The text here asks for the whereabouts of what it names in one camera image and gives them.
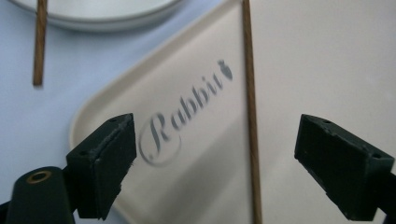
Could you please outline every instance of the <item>plastic tray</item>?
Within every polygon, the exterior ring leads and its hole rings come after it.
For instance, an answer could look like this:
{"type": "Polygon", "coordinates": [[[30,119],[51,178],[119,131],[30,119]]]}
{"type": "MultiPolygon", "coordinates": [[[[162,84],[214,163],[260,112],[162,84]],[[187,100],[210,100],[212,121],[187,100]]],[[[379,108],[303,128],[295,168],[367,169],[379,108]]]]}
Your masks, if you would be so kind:
{"type": "Polygon", "coordinates": [[[78,112],[71,148],[134,113],[134,166],[115,206],[131,223],[250,223],[242,6],[224,1],[78,112]]]}

